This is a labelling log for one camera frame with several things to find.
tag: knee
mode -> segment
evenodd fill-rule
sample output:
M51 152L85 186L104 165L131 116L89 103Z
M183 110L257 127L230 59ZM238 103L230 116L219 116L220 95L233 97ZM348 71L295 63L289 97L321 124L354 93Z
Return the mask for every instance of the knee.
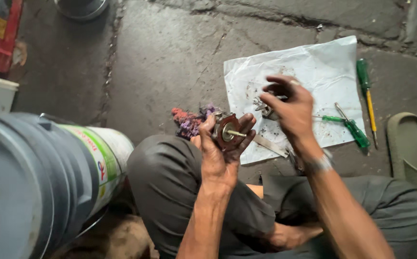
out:
M417 187L392 179L386 186L378 210L397 219L398 226L415 226L409 230L409 238L417 239Z
M144 139L127 161L131 181L150 182L161 176L194 171L200 151L189 141L173 135L153 135Z

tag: foot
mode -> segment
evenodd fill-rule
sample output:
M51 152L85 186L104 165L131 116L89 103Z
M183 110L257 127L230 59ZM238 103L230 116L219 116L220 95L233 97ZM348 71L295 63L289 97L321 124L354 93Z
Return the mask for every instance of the foot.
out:
M276 251L291 250L322 232L323 229L318 225L292 227L274 223L274 230L267 239Z
M246 184L260 199L263 199L263 186L262 185L252 185Z

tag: metal bowl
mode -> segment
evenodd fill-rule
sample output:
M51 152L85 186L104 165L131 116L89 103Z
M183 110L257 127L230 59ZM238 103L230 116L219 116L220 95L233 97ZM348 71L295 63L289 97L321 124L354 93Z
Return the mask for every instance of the metal bowl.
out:
M54 0L57 10L68 18L88 21L100 15L110 0Z

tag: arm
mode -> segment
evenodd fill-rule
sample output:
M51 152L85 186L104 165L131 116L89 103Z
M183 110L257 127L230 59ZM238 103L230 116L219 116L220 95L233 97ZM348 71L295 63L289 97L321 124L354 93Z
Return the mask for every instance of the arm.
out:
M255 131L251 130L256 120L251 113L239 119L241 132L248 134L238 149L222 153L211 139L215 125L214 117L209 117L199 127L200 137L192 139L202 151L202 183L186 232L178 249L178 259L218 258L221 228L234 187L240 154L250 144Z
M231 193L210 191L202 183L177 258L218 258L221 227Z
M265 87L289 98L282 102L272 94L261 99L280 117L280 125L297 155L305 163L319 161L324 153L312 132L313 98L293 77L269 76ZM357 203L333 168L306 171L316 199L318 214L341 258L394 258L386 239L367 212Z

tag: crumpled paper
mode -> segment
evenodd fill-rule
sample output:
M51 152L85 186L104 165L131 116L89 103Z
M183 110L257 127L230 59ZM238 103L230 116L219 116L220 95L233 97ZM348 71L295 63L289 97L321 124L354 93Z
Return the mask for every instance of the crumpled paper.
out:
M267 75L284 74L296 77L314 97L313 115L342 115L335 107L338 102L346 115L354 119L365 132L362 107L356 84L355 36L345 37L324 44L306 45L287 50L262 53L248 58L224 62L225 83L231 112L239 118L248 112L257 119L257 134L282 148L289 144L277 121L264 119L256 112L255 97L268 85ZM353 141L343 123L314 118L314 135L321 147ZM241 164L253 163L279 155L252 142L241 156Z

